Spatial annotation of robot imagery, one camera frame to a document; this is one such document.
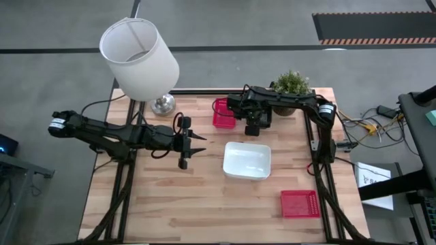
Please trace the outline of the black hazard striped floor mat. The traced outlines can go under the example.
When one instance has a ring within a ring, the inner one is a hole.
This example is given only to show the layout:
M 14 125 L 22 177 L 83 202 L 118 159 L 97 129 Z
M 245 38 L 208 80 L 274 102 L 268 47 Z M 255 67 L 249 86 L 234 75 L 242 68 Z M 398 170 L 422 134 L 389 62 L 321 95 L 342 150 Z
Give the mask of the black hazard striped floor mat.
M 315 13 L 322 45 L 436 44 L 435 12 Z

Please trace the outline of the grey metal stand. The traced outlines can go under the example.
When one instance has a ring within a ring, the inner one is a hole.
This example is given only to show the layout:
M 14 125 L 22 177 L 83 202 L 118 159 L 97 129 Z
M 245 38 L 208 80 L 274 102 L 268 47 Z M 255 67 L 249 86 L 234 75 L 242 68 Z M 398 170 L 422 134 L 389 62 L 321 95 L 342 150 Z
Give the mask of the grey metal stand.
M 33 177 L 40 174 L 52 178 L 53 169 L 0 154 L 0 245 L 8 245 L 15 232 L 17 220 Z

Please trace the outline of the small green potted plant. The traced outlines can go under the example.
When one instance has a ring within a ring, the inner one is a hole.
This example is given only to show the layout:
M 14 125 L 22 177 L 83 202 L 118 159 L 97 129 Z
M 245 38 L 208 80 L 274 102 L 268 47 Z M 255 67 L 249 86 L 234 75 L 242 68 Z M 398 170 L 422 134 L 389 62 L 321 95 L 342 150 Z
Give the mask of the small green potted plant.
M 289 70 L 287 73 L 281 74 L 270 87 L 277 93 L 312 95 L 308 81 L 309 79 L 301 76 L 298 71 Z

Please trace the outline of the black side desk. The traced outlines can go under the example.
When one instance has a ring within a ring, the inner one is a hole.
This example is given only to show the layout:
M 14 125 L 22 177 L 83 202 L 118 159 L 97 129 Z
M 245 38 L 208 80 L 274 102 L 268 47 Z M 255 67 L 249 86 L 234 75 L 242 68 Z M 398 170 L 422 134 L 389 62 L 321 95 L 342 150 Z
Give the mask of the black side desk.
M 427 112 L 436 110 L 436 85 L 421 93 L 399 95 L 399 103 L 423 167 L 421 170 L 380 182 L 379 188 L 385 188 L 385 195 L 424 191 L 436 197 L 436 127 L 425 116 Z

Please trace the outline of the white shade table lamp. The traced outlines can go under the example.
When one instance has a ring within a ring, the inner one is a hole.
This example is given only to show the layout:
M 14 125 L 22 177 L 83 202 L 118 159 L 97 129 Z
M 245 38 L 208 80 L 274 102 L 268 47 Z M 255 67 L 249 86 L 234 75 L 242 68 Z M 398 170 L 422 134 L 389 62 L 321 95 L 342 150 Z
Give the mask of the white shade table lamp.
M 99 50 L 119 87 L 135 101 L 148 103 L 157 116 L 176 109 L 170 91 L 180 68 L 157 27 L 141 18 L 124 18 L 103 33 Z

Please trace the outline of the white plastic basket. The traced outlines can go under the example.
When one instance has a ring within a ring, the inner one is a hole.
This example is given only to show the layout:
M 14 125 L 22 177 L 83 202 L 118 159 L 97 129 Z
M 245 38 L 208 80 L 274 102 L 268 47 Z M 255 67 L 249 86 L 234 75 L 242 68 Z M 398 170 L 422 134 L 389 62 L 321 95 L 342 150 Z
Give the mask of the white plastic basket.
M 271 174 L 271 149 L 267 145 L 228 142 L 223 156 L 227 177 L 265 180 Z

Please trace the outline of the black monitor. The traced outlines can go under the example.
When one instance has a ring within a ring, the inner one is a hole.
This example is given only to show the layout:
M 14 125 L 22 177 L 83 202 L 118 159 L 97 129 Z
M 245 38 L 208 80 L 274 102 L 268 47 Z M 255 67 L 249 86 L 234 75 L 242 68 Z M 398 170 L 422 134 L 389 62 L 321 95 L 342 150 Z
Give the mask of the black monitor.
M 12 138 L 0 134 L 0 154 L 14 156 L 18 148 L 18 142 Z

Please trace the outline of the red plastic mesh basket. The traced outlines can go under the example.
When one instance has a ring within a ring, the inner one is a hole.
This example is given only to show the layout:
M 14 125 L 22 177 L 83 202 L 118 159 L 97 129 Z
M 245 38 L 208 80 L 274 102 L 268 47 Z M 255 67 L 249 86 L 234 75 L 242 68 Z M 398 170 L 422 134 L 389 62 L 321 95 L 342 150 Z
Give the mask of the red plastic mesh basket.
M 236 126 L 236 119 L 233 111 L 228 109 L 226 98 L 217 98 L 212 104 L 213 125 L 220 129 L 233 129 Z
M 281 213 L 283 218 L 319 218 L 320 209 L 314 190 L 281 191 Z

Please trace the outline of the black aluminium table frame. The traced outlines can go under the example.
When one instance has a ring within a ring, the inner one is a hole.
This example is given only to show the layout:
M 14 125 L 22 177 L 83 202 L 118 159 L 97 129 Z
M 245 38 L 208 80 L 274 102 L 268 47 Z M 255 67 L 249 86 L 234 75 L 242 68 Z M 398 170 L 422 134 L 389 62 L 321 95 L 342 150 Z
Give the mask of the black aluminium table frame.
M 158 153 L 152 158 L 141 150 L 136 158 L 133 187 L 124 224 L 115 221 L 111 234 L 100 244 L 112 241 L 138 244 L 237 245 L 252 243 L 322 243 L 324 222 L 333 237 L 337 225 L 332 210 L 321 218 L 283 218 L 283 190 L 313 190 L 315 178 L 307 173 L 311 162 L 310 141 L 301 111 L 288 117 L 275 116 L 269 129 L 257 137 L 244 134 L 245 123 L 233 129 L 213 126 L 212 103 L 225 97 L 226 89 L 178 89 L 179 111 L 192 119 L 200 135 L 192 142 L 200 148 L 178 168 L 178 155 Z M 247 142 L 270 147 L 270 176 L 263 181 L 229 178 L 222 170 L 228 142 Z

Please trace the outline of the black power adapter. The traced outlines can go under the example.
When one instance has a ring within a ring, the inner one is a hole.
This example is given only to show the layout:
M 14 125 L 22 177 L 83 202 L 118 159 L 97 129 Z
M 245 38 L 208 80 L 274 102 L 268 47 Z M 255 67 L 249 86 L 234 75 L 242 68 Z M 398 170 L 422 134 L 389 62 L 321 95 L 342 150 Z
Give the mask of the black power adapter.
M 379 105 L 376 107 L 376 113 L 378 115 L 384 116 L 386 118 L 395 118 L 398 114 L 398 111 L 396 109 L 388 108 L 383 105 Z

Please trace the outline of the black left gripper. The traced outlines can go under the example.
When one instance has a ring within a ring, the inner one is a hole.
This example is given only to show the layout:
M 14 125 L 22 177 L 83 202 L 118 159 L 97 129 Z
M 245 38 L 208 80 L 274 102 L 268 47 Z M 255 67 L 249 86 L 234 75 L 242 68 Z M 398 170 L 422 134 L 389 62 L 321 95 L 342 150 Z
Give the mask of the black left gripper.
M 187 159 L 191 158 L 194 154 L 206 150 L 205 148 L 192 148 L 191 139 L 206 140 L 206 138 L 199 136 L 189 129 L 191 126 L 190 117 L 178 116 L 177 127 L 179 132 L 174 137 L 174 150 L 180 153 L 178 159 L 178 167 L 181 169 L 187 169 Z

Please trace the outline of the white paper sign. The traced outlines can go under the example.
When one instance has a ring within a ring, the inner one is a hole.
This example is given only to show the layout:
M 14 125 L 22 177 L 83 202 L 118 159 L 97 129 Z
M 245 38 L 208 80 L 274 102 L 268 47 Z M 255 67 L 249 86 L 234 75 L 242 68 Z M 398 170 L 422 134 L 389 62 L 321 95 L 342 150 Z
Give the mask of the white paper sign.
M 385 188 L 379 188 L 380 182 L 385 182 L 395 177 L 389 165 L 357 162 L 354 167 L 354 173 L 363 204 L 391 211 L 394 210 L 392 195 L 385 195 Z

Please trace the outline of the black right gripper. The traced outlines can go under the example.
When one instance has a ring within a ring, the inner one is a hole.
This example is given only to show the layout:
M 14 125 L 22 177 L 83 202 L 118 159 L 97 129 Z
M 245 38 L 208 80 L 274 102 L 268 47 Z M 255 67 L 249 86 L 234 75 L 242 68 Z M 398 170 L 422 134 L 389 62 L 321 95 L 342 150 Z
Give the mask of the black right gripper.
M 240 106 L 234 108 L 236 119 L 246 120 L 245 135 L 258 136 L 262 128 L 263 109 L 259 101 L 255 100 L 256 94 L 248 88 L 243 94 L 229 94 L 227 106 Z

